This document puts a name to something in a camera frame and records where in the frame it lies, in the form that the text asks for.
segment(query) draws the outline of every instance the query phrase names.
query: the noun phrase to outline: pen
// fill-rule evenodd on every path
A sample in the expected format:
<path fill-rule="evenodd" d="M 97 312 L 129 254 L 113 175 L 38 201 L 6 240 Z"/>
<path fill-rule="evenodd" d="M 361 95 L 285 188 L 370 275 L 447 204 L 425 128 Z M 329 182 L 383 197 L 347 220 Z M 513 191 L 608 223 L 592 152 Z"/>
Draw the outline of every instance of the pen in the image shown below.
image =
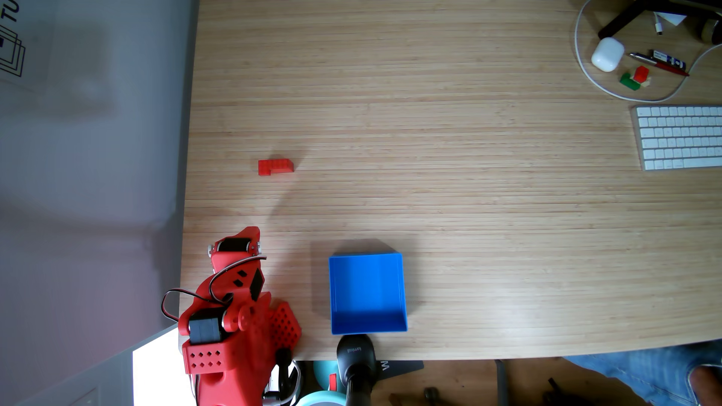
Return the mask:
<path fill-rule="evenodd" d="M 628 55 L 628 56 L 631 56 L 631 57 L 634 58 L 634 59 L 637 59 L 638 61 L 642 61 L 642 62 L 644 62 L 644 63 L 647 64 L 647 65 L 656 66 L 656 67 L 658 67 L 659 69 L 664 69 L 664 70 L 666 70 L 666 71 L 668 71 L 668 72 L 680 74 L 680 75 L 682 75 L 682 76 L 689 76 L 689 75 L 690 75 L 690 74 L 686 73 L 685 71 L 683 71 L 683 70 L 681 70 L 681 69 L 679 69 L 679 68 L 676 68 L 675 66 L 665 64 L 664 62 L 661 62 L 661 61 L 655 61 L 654 59 L 650 58 L 649 56 L 642 55 L 641 53 L 633 53 L 633 52 L 632 52 L 632 53 L 628 53 L 627 55 Z"/>

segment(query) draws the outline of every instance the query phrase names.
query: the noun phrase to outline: black cable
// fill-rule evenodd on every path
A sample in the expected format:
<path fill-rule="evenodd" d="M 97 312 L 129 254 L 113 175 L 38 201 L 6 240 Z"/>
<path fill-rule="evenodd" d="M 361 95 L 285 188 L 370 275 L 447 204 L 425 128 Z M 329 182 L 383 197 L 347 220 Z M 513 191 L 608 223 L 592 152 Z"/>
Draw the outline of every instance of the black cable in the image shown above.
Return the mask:
<path fill-rule="evenodd" d="M 219 276 L 223 275 L 227 270 L 229 270 L 229 269 L 231 269 L 231 268 L 234 268 L 234 267 L 237 267 L 238 265 L 245 264 L 246 262 L 253 261 L 253 260 L 255 260 L 255 259 L 266 259 L 266 258 L 267 258 L 267 257 L 264 256 L 264 255 L 249 256 L 248 258 L 240 259 L 240 260 L 238 260 L 238 261 L 236 261 L 236 262 L 233 262 L 231 265 L 228 265 L 228 266 L 226 266 L 225 268 L 221 269 L 220 272 L 218 272 L 217 274 L 213 275 L 213 277 L 211 278 L 211 281 L 208 282 L 208 294 L 210 294 L 210 296 L 211 296 L 211 297 L 213 298 L 213 300 L 215 300 L 216 302 L 218 302 L 218 303 L 220 303 L 220 304 L 222 304 L 222 305 L 225 305 L 226 303 L 225 303 L 224 301 L 220 300 L 219 298 L 217 298 L 216 295 L 215 295 L 215 293 L 213 293 L 212 287 L 213 287 L 213 282 L 216 280 L 216 278 L 218 278 Z"/>
<path fill-rule="evenodd" d="M 195 396 L 196 396 L 196 406 L 201 406 L 200 400 L 198 399 L 198 380 L 199 380 L 199 376 L 196 375 L 196 394 L 195 394 Z"/>
<path fill-rule="evenodd" d="M 171 320 L 173 320 L 173 321 L 175 321 L 175 322 L 178 322 L 178 317 L 175 317 L 175 316 L 173 316 L 172 314 L 169 314 L 169 313 L 165 310 L 165 296 L 168 296 L 168 293 L 171 293 L 171 292 L 185 293 L 186 295 L 191 295 L 191 296 L 193 296 L 194 298 L 198 298 L 198 299 L 201 299 L 201 300 L 206 301 L 206 302 L 209 302 L 209 303 L 214 303 L 214 301 L 212 301 L 212 300 L 210 300 L 210 299 L 206 299 L 206 298 L 204 298 L 203 296 L 200 296 L 198 293 L 193 293 L 193 292 L 191 292 L 190 290 L 181 289 L 181 288 L 169 289 L 169 290 L 163 295 L 163 299 L 160 301 L 160 311 L 163 313 L 163 316 L 166 316 L 167 318 L 169 318 L 169 319 L 171 319 Z"/>

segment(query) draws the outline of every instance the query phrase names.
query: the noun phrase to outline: white wall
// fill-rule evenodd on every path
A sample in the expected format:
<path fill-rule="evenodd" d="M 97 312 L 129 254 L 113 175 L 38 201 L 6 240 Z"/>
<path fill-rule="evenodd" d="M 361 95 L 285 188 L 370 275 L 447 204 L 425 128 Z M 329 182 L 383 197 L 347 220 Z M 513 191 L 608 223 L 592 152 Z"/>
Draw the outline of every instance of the white wall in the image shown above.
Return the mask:
<path fill-rule="evenodd" d="M 46 91 L 0 80 L 0 405 L 169 325 L 195 7 L 60 0 Z"/>

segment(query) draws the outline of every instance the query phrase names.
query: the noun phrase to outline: blue box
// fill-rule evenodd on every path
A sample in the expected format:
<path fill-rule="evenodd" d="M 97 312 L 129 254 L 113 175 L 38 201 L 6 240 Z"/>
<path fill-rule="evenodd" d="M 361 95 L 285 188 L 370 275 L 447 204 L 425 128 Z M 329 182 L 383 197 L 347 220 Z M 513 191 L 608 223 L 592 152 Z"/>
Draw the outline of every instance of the blue box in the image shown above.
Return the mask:
<path fill-rule="evenodd" d="M 402 259 L 398 252 L 329 257 L 332 334 L 409 329 Z"/>

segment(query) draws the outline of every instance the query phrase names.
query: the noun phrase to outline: red lego brick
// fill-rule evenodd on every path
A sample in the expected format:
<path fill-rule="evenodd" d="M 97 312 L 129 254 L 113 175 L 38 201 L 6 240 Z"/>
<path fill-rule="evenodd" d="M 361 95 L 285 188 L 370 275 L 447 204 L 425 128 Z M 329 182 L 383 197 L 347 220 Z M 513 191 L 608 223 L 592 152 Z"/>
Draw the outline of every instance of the red lego brick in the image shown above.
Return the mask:
<path fill-rule="evenodd" d="M 640 66 L 634 71 L 632 80 L 637 83 L 644 83 L 647 81 L 647 75 L 649 75 L 649 69 L 646 66 Z"/>
<path fill-rule="evenodd" d="M 273 173 L 289 172 L 293 172 L 293 162 L 289 159 L 260 160 L 258 162 L 258 174 L 260 176 L 270 176 Z"/>

